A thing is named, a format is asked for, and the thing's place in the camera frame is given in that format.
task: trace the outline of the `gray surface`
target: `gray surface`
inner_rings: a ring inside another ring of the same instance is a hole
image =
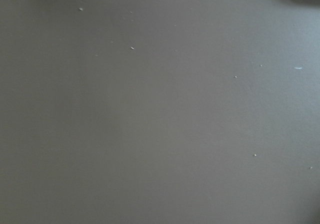
[[[320,0],[0,6],[0,223],[320,222]]]

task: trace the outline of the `gray tabletop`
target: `gray tabletop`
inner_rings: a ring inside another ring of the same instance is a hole
[[[0,223],[320,223],[320,0],[0,5]]]

